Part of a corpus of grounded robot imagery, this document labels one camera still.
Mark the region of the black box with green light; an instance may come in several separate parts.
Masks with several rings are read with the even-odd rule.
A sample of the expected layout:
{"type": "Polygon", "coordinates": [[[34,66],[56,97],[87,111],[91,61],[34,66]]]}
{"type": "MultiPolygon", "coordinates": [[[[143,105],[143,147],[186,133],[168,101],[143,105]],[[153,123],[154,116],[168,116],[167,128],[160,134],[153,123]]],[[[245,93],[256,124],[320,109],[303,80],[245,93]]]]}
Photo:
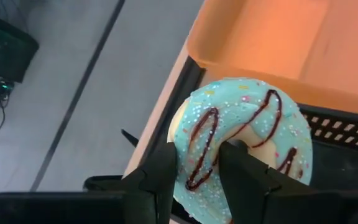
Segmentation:
{"type": "Polygon", "coordinates": [[[39,49],[39,43],[28,33],[0,19],[0,77],[23,82],[25,73],[39,49]]]}

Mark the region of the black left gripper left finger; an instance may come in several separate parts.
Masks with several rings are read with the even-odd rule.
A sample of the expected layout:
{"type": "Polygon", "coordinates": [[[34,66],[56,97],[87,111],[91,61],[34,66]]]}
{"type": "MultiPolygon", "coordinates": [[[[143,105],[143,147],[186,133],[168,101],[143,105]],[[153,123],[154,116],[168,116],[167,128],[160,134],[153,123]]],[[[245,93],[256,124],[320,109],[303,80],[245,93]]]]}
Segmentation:
{"type": "Polygon", "coordinates": [[[177,150],[165,143],[123,178],[125,224],[169,224],[177,177],[177,150]]]}

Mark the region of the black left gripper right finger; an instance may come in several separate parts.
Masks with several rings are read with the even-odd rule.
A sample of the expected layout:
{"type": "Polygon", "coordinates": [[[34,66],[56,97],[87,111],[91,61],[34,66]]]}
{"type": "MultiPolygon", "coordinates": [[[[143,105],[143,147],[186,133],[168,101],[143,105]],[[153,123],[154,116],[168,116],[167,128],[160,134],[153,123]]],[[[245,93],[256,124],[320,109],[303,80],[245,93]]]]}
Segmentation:
{"type": "Polygon", "coordinates": [[[267,175],[269,165],[244,147],[224,142],[219,148],[219,175],[233,224],[263,224],[267,196],[279,184],[267,175]]]}

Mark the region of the orange translucent plastic bin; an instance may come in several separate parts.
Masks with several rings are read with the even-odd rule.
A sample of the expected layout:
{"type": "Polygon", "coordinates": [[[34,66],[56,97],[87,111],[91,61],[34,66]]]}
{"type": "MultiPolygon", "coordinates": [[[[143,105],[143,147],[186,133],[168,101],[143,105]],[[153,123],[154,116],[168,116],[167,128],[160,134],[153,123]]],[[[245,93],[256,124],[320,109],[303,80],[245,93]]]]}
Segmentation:
{"type": "Polygon", "coordinates": [[[187,40],[216,78],[252,77],[358,113],[358,0],[204,0],[187,40]]]}

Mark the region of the mint green frosted donut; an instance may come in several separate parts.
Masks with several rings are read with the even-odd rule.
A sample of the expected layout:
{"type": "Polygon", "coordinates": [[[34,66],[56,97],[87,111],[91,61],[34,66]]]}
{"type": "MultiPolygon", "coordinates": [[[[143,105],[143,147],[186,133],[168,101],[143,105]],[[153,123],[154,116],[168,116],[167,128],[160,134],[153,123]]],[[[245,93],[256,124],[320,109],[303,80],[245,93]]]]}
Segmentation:
{"type": "Polygon", "coordinates": [[[173,197],[200,224],[234,224],[218,171],[218,150],[228,140],[244,142],[254,157],[310,183],[311,131],[298,105],[258,79],[211,82],[180,105],[167,134],[178,156],[173,197]]]}

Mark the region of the black aluminium rig frame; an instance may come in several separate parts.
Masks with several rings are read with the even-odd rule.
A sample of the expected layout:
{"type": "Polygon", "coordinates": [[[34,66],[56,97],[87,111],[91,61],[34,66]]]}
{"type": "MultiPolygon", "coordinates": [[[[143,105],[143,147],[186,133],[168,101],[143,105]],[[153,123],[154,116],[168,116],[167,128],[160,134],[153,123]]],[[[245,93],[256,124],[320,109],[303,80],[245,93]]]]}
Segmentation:
{"type": "Polygon", "coordinates": [[[204,73],[205,69],[197,65],[191,57],[187,57],[184,66],[180,70],[178,80],[167,102],[163,105],[162,114],[145,148],[140,164],[143,164],[156,148],[167,141],[169,125],[175,112],[184,100],[189,97],[190,93],[199,87],[204,73]]]}

